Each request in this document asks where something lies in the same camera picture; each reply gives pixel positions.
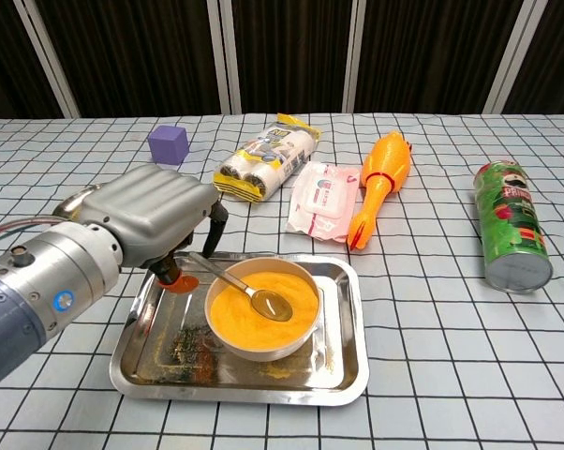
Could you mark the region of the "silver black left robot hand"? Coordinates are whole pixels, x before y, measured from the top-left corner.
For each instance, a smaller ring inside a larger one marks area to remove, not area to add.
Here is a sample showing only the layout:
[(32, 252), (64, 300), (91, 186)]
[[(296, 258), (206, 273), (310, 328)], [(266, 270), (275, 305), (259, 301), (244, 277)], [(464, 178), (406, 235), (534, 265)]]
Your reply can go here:
[(164, 289), (190, 293), (199, 281), (182, 272), (174, 253), (192, 243), (194, 230), (208, 218), (210, 229), (201, 256), (211, 257), (228, 217), (214, 186), (144, 164), (85, 197), (77, 221), (107, 229), (122, 250), (123, 267), (147, 269)]

